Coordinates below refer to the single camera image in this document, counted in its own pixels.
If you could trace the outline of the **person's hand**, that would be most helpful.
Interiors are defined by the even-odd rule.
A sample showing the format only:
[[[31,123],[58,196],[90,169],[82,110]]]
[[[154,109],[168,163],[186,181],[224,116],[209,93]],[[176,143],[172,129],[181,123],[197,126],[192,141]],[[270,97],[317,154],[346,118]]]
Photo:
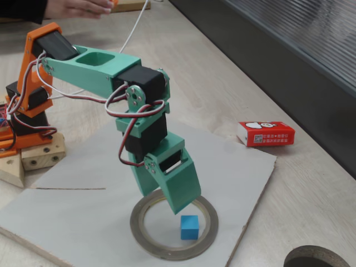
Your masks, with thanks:
[[[115,4],[105,0],[52,0],[47,1],[44,17],[48,19],[99,19],[110,14]]]

